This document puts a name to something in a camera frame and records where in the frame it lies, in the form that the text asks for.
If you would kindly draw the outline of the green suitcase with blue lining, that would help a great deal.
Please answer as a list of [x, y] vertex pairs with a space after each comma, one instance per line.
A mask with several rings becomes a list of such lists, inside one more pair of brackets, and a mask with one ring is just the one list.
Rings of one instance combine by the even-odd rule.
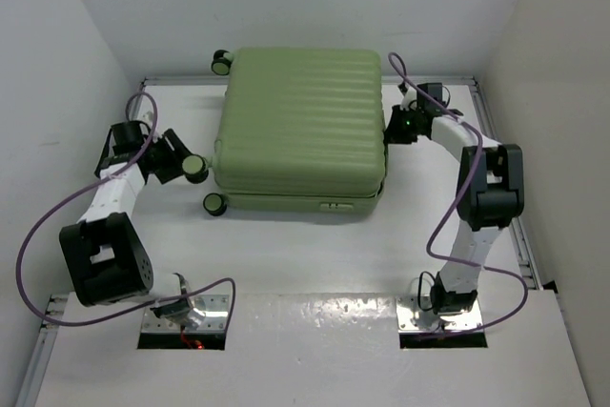
[[375, 210], [387, 176], [377, 52], [245, 47], [216, 51], [211, 70], [228, 81], [209, 215]]

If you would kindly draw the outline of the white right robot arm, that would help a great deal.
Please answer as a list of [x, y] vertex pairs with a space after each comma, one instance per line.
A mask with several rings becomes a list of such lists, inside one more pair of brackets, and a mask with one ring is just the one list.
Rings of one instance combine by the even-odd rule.
[[501, 232], [524, 210], [523, 151], [480, 133], [451, 109], [440, 83], [415, 86], [417, 98], [394, 105], [384, 132], [387, 145], [411, 145], [421, 137], [443, 147], [459, 164], [457, 190], [443, 226], [456, 213], [459, 226], [442, 269], [434, 276], [424, 310], [436, 315], [470, 311], [478, 298], [478, 278]]

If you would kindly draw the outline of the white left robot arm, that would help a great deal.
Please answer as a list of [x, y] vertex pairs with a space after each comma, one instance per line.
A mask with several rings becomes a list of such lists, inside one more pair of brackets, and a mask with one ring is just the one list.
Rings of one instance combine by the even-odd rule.
[[86, 307], [122, 301], [143, 303], [180, 293], [179, 276], [162, 275], [132, 224], [138, 195], [152, 175], [165, 184], [178, 177], [200, 183], [208, 176], [206, 160], [172, 129], [156, 133], [143, 155], [123, 168], [144, 145], [149, 127], [127, 121], [110, 127], [94, 175], [104, 184], [79, 220], [61, 229], [59, 242], [72, 285]]

